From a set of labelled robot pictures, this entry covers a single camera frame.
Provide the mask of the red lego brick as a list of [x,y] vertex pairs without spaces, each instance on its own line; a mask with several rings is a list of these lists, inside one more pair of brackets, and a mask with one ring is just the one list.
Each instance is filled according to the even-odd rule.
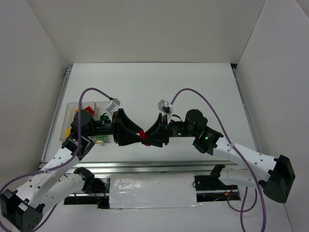
[[145,145],[145,146],[150,146],[150,144],[146,143],[146,140],[148,138],[148,135],[144,132],[143,129],[140,130],[139,132],[139,136],[140,138],[142,139],[142,144]]

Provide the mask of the green printed lego brick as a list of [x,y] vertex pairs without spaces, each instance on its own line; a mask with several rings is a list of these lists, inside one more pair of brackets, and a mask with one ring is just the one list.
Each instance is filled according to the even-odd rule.
[[107,115],[101,115],[99,119],[100,121],[106,121],[109,120],[109,117]]

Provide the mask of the green lego piece separated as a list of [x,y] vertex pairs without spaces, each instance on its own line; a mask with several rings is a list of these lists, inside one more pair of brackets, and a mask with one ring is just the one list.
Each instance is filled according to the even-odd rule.
[[108,135],[98,135],[96,136],[96,143],[107,143],[109,141]]

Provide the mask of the yellow lego brick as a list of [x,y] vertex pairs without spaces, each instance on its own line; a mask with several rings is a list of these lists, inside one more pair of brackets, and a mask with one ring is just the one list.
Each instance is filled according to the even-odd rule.
[[69,137],[69,135],[70,135],[70,130],[71,130],[71,129],[67,129],[67,131],[66,131],[66,137]]

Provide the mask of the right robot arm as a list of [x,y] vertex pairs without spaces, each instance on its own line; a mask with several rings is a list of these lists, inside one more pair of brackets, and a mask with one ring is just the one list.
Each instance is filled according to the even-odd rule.
[[168,122],[160,114],[156,122],[147,130],[140,130],[142,143],[162,147],[171,137],[193,137],[193,146],[200,153],[229,160],[248,169],[247,179],[238,185],[254,188],[259,185],[263,193],[278,203],[287,202],[295,172],[288,157],[268,156],[232,141],[220,132],[208,127],[208,120],[198,109],[189,110],[184,121]]

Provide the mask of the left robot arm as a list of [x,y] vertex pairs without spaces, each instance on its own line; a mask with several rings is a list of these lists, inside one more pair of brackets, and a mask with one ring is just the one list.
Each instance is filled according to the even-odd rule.
[[76,192],[105,194],[108,187],[85,167],[79,167],[70,175],[66,172],[78,164],[93,148],[93,137],[112,135],[119,145],[130,145],[143,140],[143,130],[133,123],[123,109],[109,117],[102,115],[95,120],[86,109],[76,112],[70,126],[70,134],[55,156],[32,174],[28,182],[12,191],[6,189],[0,195],[1,214],[21,232],[34,232],[44,213]]

